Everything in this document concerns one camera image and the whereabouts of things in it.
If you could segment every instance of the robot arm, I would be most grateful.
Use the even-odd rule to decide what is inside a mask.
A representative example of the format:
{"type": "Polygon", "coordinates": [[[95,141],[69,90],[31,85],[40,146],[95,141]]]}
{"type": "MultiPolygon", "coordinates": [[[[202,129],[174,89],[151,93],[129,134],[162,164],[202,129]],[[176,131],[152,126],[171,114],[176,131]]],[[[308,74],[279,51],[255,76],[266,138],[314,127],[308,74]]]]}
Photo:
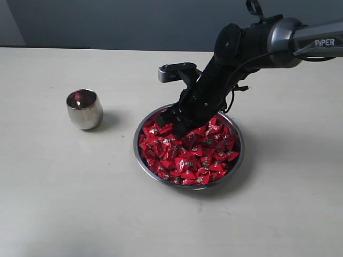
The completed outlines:
{"type": "Polygon", "coordinates": [[[265,18],[257,0],[247,0],[246,5],[260,21],[245,29],[236,24],[226,26],[202,73],[193,63],[159,68],[161,82],[182,79],[187,85],[180,99],[156,118],[159,126],[172,123],[176,138],[203,126],[218,111],[225,110],[226,96],[251,73],[295,67],[302,60],[327,61],[343,56],[343,20],[306,26],[281,14],[265,18]]]}

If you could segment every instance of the gray wall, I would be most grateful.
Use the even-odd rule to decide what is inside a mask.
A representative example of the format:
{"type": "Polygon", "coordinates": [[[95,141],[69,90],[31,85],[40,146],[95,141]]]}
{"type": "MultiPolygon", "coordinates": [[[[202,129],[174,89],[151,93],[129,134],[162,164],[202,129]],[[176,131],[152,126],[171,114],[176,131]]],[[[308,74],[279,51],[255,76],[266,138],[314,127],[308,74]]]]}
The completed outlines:
{"type": "Polygon", "coordinates": [[[23,46],[25,42],[6,0],[0,0],[0,46],[23,46]]]}
{"type": "MultiPolygon", "coordinates": [[[[7,0],[29,46],[212,51],[230,22],[256,18],[245,0],[7,0]]],[[[315,22],[342,18],[340,0],[260,0],[266,16],[315,22]]]]}

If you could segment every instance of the bowl rim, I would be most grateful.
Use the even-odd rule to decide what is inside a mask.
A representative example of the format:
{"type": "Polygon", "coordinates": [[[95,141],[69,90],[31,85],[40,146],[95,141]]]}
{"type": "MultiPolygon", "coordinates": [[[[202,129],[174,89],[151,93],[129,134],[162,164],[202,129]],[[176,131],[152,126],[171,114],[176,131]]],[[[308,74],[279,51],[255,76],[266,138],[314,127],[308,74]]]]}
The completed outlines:
{"type": "Polygon", "coordinates": [[[225,119],[227,119],[231,125],[235,128],[235,130],[237,131],[237,134],[238,134],[238,137],[240,139],[240,142],[241,142],[241,151],[240,151],[240,156],[238,157],[238,160],[235,164],[235,166],[231,169],[231,171],[225,175],[224,177],[218,179],[218,180],[215,180],[215,181],[212,181],[206,185],[189,185],[189,186],[184,186],[184,185],[177,185],[177,184],[173,184],[169,181],[166,181],[162,178],[160,178],[159,176],[157,176],[156,174],[154,174],[146,165],[145,163],[143,162],[143,160],[141,159],[140,157],[140,154],[139,154],[139,147],[138,147],[138,144],[139,144],[139,135],[140,135],[140,132],[143,128],[143,125],[145,124],[145,122],[152,116],[154,115],[156,112],[159,112],[165,108],[168,108],[170,106],[172,106],[173,104],[167,104],[167,105],[164,105],[160,108],[157,108],[155,109],[154,111],[150,112],[141,122],[140,124],[138,125],[137,129],[136,129],[136,132],[135,132],[135,136],[133,137],[133,151],[135,153],[135,157],[139,163],[139,165],[141,166],[141,168],[150,176],[152,177],[153,179],[157,180],[158,182],[164,184],[164,185],[168,185],[168,186],[171,186],[173,188],[177,188],[177,189],[182,189],[182,190],[202,190],[202,189],[205,189],[205,188],[209,188],[209,187],[212,187],[212,186],[215,186],[215,185],[218,185],[222,182],[224,182],[225,180],[227,180],[229,177],[233,176],[237,170],[239,169],[239,167],[241,166],[242,162],[243,162],[243,159],[244,159],[244,153],[245,153],[245,144],[244,144],[244,138],[243,138],[243,134],[241,132],[241,130],[238,128],[238,126],[236,125],[236,123],[230,118],[228,117],[226,114],[224,114],[223,112],[219,111],[218,114],[223,116],[225,119]]]}

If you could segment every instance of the silver arm segment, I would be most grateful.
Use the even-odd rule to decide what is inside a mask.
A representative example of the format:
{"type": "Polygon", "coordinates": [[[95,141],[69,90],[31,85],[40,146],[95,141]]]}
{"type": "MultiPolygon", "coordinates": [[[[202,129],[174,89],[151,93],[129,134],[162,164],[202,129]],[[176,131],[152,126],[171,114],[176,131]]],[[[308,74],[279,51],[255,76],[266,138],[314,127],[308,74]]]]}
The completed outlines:
{"type": "Polygon", "coordinates": [[[343,19],[298,28],[292,45],[295,56],[343,57],[343,19]]]}

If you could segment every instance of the stainless steel cup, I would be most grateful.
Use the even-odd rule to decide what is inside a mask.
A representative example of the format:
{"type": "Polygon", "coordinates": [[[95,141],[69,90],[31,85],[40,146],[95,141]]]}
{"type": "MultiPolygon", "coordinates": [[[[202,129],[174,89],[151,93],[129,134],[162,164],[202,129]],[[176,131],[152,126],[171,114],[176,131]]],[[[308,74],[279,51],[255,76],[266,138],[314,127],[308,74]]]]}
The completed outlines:
{"type": "Polygon", "coordinates": [[[66,99],[70,120],[81,130],[90,130],[102,121],[102,106],[94,91],[80,89],[66,99]]]}

